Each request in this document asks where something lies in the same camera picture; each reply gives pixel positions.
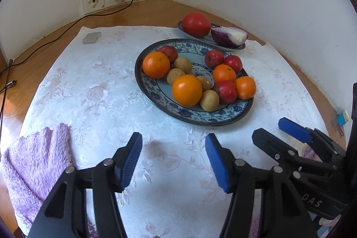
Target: blue and white plate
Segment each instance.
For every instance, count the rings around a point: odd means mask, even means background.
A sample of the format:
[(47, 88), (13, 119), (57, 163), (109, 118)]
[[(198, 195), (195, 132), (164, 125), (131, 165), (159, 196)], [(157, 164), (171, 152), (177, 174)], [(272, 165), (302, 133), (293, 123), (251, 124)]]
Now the blue and white plate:
[[(208, 44), (208, 45), (210, 45), (210, 46), (214, 46), (215, 48), (218, 48), (218, 49), (220, 49), (220, 50), (222, 50), (222, 51), (226, 51), (226, 52), (236, 52), (236, 51), (239, 51), (239, 50), (242, 50), (242, 49), (245, 48), (245, 43), (242, 44), (242, 45), (240, 45), (240, 46), (238, 46), (238, 47), (236, 47), (236, 48), (233, 48), (233, 49), (232, 49), (232, 48), (226, 48), (226, 47), (219, 46), (219, 45), (213, 40), (211, 33), (209, 33), (207, 36), (205, 36), (205, 37), (203, 37), (203, 38), (196, 38), (196, 37), (194, 37), (194, 36), (188, 34), (187, 32), (185, 32), (185, 31), (183, 30), (183, 28), (182, 28), (182, 22), (178, 22), (178, 23), (177, 23), (177, 27), (178, 27), (181, 31), (183, 31), (186, 35), (190, 36), (191, 38), (193, 38), (193, 39), (195, 39), (195, 40), (197, 40), (197, 41), (202, 41), (202, 42), (204, 42), (204, 43), (206, 43), (206, 44)], [(211, 28), (218, 28), (218, 27), (220, 27), (220, 25), (216, 25), (216, 24), (214, 24), (214, 23), (211, 23)]]
[[(192, 63), (190, 74), (195, 76), (205, 76), (212, 84), (212, 70), (206, 66), (205, 55), (210, 50), (216, 50), (201, 41), (189, 39), (169, 39), (159, 41), (143, 50), (135, 63), (135, 78), (147, 98), (163, 112), (179, 120), (201, 125), (201, 126), (222, 126), (231, 124), (244, 117), (253, 104), (253, 98), (249, 100), (237, 100), (231, 104), (220, 104), (214, 112), (206, 112), (201, 106), (196, 105), (190, 108), (179, 105), (172, 97), (171, 86), (166, 78), (151, 79), (142, 71), (142, 62), (151, 52), (157, 51), (160, 47), (170, 45), (177, 49), (179, 57), (185, 57)], [(237, 77), (248, 76), (244, 69), (237, 74)]]

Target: fuzzy towel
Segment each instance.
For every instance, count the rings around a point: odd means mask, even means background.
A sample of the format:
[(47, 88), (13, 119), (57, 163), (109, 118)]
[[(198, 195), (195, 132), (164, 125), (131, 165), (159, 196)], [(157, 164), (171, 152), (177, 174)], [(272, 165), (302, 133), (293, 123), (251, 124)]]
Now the fuzzy towel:
[(53, 130), (46, 127), (18, 138), (2, 155), (2, 173), (12, 207), (27, 232), (56, 181), (71, 165), (68, 131), (64, 123)]
[(308, 159), (313, 159), (314, 161), (321, 161), (316, 152), (310, 147), (306, 146), (304, 151), (301, 154), (302, 157), (306, 157)]

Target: white tablecloth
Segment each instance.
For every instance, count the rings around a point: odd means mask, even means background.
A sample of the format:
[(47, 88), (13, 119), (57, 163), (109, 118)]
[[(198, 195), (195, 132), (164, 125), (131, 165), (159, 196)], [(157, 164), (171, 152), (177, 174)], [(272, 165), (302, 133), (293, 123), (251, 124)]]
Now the white tablecloth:
[[(99, 41), (83, 44), (85, 35), (95, 31), (102, 32)], [(75, 163), (83, 169), (112, 157), (134, 131), (140, 132), (144, 146), (133, 180), (117, 195), (128, 237), (217, 238), (230, 195), (217, 185), (204, 149), (206, 134), (214, 132), (237, 158), (269, 169), (276, 163), (253, 145), (255, 129), (263, 127), (301, 149), (279, 131), (281, 117), (324, 132), (326, 128), (291, 67), (270, 44), (262, 47), (255, 41), (247, 41), (237, 53), (258, 88), (247, 116), (228, 126), (205, 128), (166, 115), (140, 91), (134, 65), (144, 48), (169, 38), (185, 35), (165, 27), (83, 27), (39, 85), (21, 135), (69, 124)]]

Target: onion half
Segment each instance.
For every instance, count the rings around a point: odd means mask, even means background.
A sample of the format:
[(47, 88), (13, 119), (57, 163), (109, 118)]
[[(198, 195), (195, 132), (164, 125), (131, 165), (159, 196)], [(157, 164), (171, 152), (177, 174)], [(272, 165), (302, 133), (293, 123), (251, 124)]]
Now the onion half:
[(213, 40), (225, 48), (234, 48), (242, 45), (248, 37), (247, 32), (233, 27), (212, 28)]

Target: power cord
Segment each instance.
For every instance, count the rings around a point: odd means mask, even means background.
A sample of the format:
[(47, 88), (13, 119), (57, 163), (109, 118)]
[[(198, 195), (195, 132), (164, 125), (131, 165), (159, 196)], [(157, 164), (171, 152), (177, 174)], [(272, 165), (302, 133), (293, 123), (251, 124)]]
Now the power cord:
[[(82, 19), (85, 19), (85, 18), (88, 18), (88, 17), (106, 17), (106, 16), (111, 16), (113, 14), (116, 14), (118, 12), (121, 12), (123, 11), (124, 9), (127, 9), (129, 6), (131, 6), (131, 4), (133, 3), (134, 0), (131, 0), (130, 4), (122, 9), (119, 9), (115, 12), (112, 12), (112, 13), (106, 13), (106, 14), (88, 14), (87, 16), (83, 16), (81, 17), (80, 19), (78, 19), (77, 21), (75, 21), (68, 29), (66, 29), (58, 38), (54, 39), (53, 41), (49, 41), (48, 43), (44, 44), (44, 45), (41, 45), (39, 46), (36, 50), (34, 50), (26, 59), (24, 59), (23, 61), (21, 61), (20, 63), (17, 63), (17, 64), (13, 64), (11, 67), (15, 67), (15, 66), (19, 66), (21, 64), (23, 64), (24, 62), (26, 62), (34, 53), (36, 53), (39, 49), (42, 49), (43, 47), (47, 46), (47, 45), (50, 45), (52, 43), (54, 43), (55, 41), (58, 41), (60, 38), (63, 37), (63, 35), (68, 32), (72, 27), (74, 27), (77, 23), (79, 23)], [(9, 69), (10, 66), (7, 66), (4, 70), (2, 70), (0, 72), (0, 76), (7, 70)]]
[(63, 37), (63, 35), (68, 32), (72, 27), (74, 27), (77, 23), (79, 23), (82, 19), (84, 18), (88, 18), (88, 17), (106, 17), (106, 16), (111, 16), (113, 14), (116, 14), (118, 12), (121, 12), (123, 11), (124, 9), (127, 9), (128, 7), (130, 7), (132, 5), (134, 0), (131, 0), (130, 4), (122, 9), (119, 9), (119, 10), (116, 10), (115, 12), (111, 12), (111, 13), (106, 13), (106, 14), (89, 14), (87, 16), (83, 16), (81, 17), (80, 19), (78, 19), (77, 21), (75, 21), (69, 28), (67, 28), (58, 38), (54, 39), (53, 41), (49, 41), (48, 43), (45, 43), (44, 45), (41, 45), (39, 46), (36, 50), (34, 50), (26, 59), (24, 59), (23, 61), (21, 61), (20, 63), (16, 63), (16, 64), (13, 64), (13, 60), (10, 59), (9, 61), (9, 64), (8, 66), (2, 70), (0, 72), (0, 76), (6, 71), (8, 70), (8, 76), (6, 77), (6, 85), (3, 87), (3, 89), (0, 91), (3, 92), (4, 91), (4, 97), (2, 99), (2, 105), (1, 105), (1, 110), (0, 110), (0, 141), (1, 141), (1, 135), (2, 135), (2, 120), (4, 118), (4, 107), (5, 107), (5, 99), (6, 99), (6, 92), (8, 90), (8, 87), (15, 84), (17, 81), (16, 80), (13, 80), (11, 82), (8, 81), (9, 79), (9, 76), (10, 76), (10, 68), (12, 67), (15, 67), (15, 66), (19, 66), (21, 64), (23, 64), (24, 62), (26, 62), (29, 58), (31, 58), (31, 56), (33, 54), (35, 54), (39, 49), (47, 46), (47, 45), (50, 45), (52, 43), (54, 43), (55, 41), (58, 41), (61, 37)]
[(1, 105), (1, 110), (0, 110), (0, 140), (1, 140), (1, 135), (2, 135), (2, 121), (4, 119), (4, 108), (5, 108), (6, 92), (8, 90), (8, 86), (9, 86), (8, 85), (8, 83), (9, 83), (8, 78), (10, 76), (10, 69), (12, 67), (12, 62), (13, 62), (12, 59), (10, 59), (10, 61), (8, 62), (8, 75), (6, 77), (6, 85), (4, 87), (4, 96), (3, 96), (3, 99), (2, 99), (2, 105)]

